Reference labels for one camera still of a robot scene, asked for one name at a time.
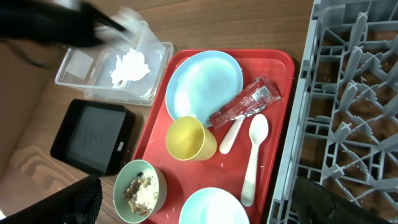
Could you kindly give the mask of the white napkin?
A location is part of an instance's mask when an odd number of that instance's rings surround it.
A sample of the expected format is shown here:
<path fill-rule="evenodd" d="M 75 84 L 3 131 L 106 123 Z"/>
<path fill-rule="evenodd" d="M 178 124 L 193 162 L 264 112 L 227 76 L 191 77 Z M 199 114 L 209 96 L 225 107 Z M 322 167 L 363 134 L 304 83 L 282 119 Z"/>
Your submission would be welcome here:
<path fill-rule="evenodd" d="M 127 81 L 138 81 L 144 78 L 150 69 L 145 63 L 144 54 L 130 48 L 126 55 L 116 56 L 116 67 L 110 73 L 113 88 L 119 88 Z"/>

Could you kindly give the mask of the rice and food scraps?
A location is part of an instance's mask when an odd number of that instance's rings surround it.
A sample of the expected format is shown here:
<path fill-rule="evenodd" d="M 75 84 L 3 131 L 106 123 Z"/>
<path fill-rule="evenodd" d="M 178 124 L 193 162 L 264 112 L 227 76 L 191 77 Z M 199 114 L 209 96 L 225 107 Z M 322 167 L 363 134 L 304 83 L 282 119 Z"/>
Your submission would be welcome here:
<path fill-rule="evenodd" d="M 145 169 L 138 173 L 123 195 L 133 213 L 148 216 L 159 197 L 159 180 L 155 170 Z"/>

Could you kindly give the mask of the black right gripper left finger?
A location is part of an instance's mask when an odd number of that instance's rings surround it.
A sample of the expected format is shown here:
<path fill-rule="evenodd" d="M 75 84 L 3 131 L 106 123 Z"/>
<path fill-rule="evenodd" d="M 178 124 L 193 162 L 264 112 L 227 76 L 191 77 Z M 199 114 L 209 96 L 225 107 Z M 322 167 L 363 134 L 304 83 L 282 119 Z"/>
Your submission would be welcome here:
<path fill-rule="evenodd" d="M 89 175 L 65 189 L 1 220 L 9 224 L 91 224 L 103 199 L 101 180 Z"/>

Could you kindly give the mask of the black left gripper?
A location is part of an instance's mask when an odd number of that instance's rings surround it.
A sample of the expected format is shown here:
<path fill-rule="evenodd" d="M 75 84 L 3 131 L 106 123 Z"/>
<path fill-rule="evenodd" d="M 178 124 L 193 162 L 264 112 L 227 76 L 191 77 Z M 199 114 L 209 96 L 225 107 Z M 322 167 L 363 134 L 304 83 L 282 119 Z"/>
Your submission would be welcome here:
<path fill-rule="evenodd" d="M 73 10 L 40 1 L 1 1 L 2 39 L 93 47 L 103 43 L 95 35 L 97 22 L 120 32 L 126 30 L 88 2 Z"/>

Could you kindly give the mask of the green bowl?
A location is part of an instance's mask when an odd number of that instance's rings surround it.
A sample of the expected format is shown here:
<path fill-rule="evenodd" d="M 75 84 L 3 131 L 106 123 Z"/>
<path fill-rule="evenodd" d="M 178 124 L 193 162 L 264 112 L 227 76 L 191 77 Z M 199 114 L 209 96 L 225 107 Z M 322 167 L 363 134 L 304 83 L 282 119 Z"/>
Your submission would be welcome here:
<path fill-rule="evenodd" d="M 125 190 L 130 186 L 131 182 L 137 177 L 137 174 L 145 169 L 155 170 L 159 180 L 159 197 L 153 211 L 146 217 L 142 217 L 132 212 L 127 199 L 124 198 Z M 127 223 L 142 223 L 149 217 L 158 212 L 167 197 L 167 181 L 163 173 L 149 162 L 145 160 L 134 160 L 127 163 L 119 172 L 113 190 L 114 207 L 119 217 Z"/>

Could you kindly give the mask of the red snack wrapper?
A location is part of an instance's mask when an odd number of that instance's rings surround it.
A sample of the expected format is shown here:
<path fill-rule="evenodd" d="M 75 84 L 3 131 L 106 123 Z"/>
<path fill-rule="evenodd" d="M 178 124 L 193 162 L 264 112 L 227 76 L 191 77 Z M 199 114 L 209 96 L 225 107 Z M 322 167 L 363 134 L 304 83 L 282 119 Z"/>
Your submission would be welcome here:
<path fill-rule="evenodd" d="M 229 121 L 247 118 L 281 99 L 275 83 L 265 76 L 257 77 L 239 92 L 229 103 L 210 116 L 215 129 Z"/>

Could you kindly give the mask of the white plastic spoon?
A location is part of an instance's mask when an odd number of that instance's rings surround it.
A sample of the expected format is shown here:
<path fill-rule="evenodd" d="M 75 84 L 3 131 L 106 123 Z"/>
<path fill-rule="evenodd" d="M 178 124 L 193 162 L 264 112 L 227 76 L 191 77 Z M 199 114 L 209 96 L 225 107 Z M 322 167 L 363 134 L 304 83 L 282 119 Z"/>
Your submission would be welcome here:
<path fill-rule="evenodd" d="M 263 114 L 255 115 L 249 127 L 249 137 L 252 146 L 241 191 L 241 203 L 245 207 L 250 207 L 254 203 L 259 147 L 268 137 L 268 134 L 269 124 L 267 118 Z"/>

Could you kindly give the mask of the light blue bowl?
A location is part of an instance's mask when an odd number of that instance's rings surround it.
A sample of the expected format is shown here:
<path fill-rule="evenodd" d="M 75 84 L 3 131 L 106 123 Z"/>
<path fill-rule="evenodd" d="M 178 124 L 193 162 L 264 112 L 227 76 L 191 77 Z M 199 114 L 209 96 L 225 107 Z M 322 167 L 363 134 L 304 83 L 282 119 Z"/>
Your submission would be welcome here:
<path fill-rule="evenodd" d="M 193 193 L 184 203 L 179 224 L 250 224 L 248 215 L 229 192 L 207 187 Z"/>

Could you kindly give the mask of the light blue plate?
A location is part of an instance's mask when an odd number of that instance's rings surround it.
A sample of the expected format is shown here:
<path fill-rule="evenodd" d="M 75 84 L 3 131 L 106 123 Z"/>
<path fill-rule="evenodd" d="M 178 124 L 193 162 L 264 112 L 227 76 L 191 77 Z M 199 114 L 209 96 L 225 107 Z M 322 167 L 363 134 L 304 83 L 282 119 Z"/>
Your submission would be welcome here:
<path fill-rule="evenodd" d="M 173 120 L 191 116 L 206 127 L 210 116 L 243 89 L 243 70 L 222 51 L 207 50 L 187 58 L 173 72 L 165 105 Z"/>

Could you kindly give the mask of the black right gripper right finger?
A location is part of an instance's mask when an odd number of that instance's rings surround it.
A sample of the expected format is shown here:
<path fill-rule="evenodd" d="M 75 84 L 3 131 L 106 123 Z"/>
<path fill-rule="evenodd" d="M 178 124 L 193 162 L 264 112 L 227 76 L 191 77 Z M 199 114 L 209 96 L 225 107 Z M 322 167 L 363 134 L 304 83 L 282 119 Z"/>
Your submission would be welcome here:
<path fill-rule="evenodd" d="M 297 177 L 293 204 L 300 224 L 388 224 L 305 177 Z"/>

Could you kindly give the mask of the white plastic fork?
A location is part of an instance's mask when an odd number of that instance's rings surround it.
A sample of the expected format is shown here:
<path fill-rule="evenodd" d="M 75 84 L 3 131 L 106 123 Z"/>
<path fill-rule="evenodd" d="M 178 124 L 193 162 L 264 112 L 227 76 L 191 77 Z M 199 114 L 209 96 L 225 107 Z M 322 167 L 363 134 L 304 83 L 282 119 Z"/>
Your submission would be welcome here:
<path fill-rule="evenodd" d="M 243 119 L 237 119 L 234 121 L 228 132 L 226 133 L 225 137 L 223 138 L 219 150 L 222 154 L 228 154 L 234 144 L 234 141 L 239 133 L 239 130 L 243 124 Z"/>

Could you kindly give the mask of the yellow plastic cup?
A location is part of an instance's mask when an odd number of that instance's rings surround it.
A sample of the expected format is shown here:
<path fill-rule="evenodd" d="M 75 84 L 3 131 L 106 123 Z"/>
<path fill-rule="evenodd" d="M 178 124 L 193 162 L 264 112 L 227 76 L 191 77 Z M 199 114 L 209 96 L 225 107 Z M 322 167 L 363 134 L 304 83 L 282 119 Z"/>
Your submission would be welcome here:
<path fill-rule="evenodd" d="M 165 143 L 169 154 L 180 161 L 204 161 L 217 151 L 214 135 L 191 116 L 178 118 L 170 125 Z"/>

